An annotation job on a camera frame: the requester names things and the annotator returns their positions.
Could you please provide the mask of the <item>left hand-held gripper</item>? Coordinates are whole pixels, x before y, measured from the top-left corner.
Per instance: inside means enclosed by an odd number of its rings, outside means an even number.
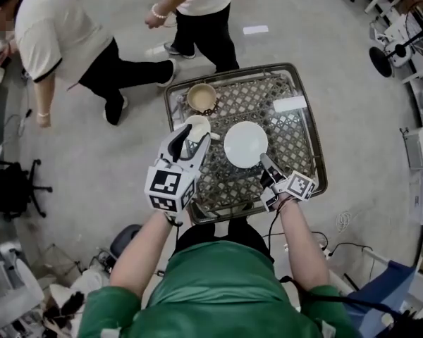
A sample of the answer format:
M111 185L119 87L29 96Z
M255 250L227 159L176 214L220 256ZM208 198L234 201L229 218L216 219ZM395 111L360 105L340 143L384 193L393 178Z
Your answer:
M192 129L183 124L166 137L158 150L154 165L147 171L144 192L149 205L165 213L180 213L193 198L200 167L211 144L211 135L206 133L197 150L189 158L183 158L183 143Z

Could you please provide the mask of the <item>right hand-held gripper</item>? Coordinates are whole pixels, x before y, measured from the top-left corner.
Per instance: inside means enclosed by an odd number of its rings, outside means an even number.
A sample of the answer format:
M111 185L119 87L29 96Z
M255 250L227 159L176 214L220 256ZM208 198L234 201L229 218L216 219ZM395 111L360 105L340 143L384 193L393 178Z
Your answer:
M273 205L282 193L300 201L309 200L317 185L314 180L296 170L286 177L266 153L260 154L260 162L265 169L260 180L263 187L260 199L266 211L274 210Z

